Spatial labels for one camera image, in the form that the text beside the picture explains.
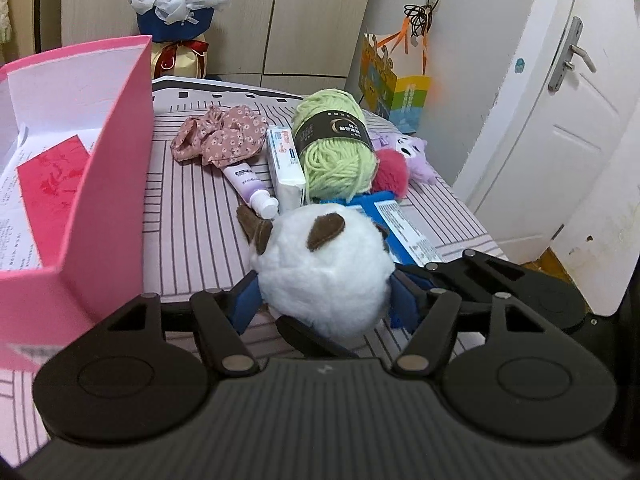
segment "door handle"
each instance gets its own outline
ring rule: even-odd
[[[587,51],[584,50],[583,48],[580,48],[577,45],[571,44],[569,46],[569,49],[576,55],[576,56],[580,56],[582,58],[582,60],[584,61],[585,65],[589,68],[589,70],[591,70],[593,73],[596,73],[597,69],[596,69],[596,65],[594,64],[594,62],[591,60],[591,57],[589,56],[589,54],[587,54]]]
[[[580,56],[589,70],[596,72],[596,65],[591,59],[591,56],[587,54],[586,50],[578,46],[578,40],[581,34],[582,20],[578,18],[578,16],[574,16],[571,27],[569,27],[569,32],[564,37],[564,44],[559,49],[556,68],[551,75],[551,79],[549,79],[548,88],[550,91],[557,92],[560,89],[562,81],[564,81],[564,76],[567,71],[575,69],[575,65],[571,61],[574,55]]]

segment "panda plush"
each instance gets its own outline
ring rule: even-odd
[[[273,221],[245,205],[238,219],[250,243],[271,313],[287,315],[329,338],[363,335],[384,315],[395,264],[388,233],[339,204],[311,204]]]

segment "black cable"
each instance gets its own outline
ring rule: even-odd
[[[423,6],[419,5],[405,5],[404,15],[409,18],[411,22],[411,35],[412,36],[424,36],[431,29],[431,21],[433,19],[433,11],[438,6],[440,0],[427,0],[427,3]]]

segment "pink box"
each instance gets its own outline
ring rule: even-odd
[[[0,68],[0,269],[11,269],[0,270],[0,368],[36,370],[34,355],[69,344],[142,291],[150,50],[150,36],[115,38]],[[58,261],[18,259],[31,233],[14,165],[75,134],[91,155]]]

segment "white paper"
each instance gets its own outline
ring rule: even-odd
[[[398,202],[385,200],[376,202],[376,209],[385,219],[391,232],[406,249],[415,263],[421,267],[429,262],[441,262],[442,258],[429,239],[416,229],[404,216]]]
[[[30,136],[27,129],[22,145],[18,146],[17,141],[12,148],[14,154],[0,174],[0,270],[38,269],[42,266],[24,209],[18,166],[75,135],[91,153],[100,129],[34,136]]]

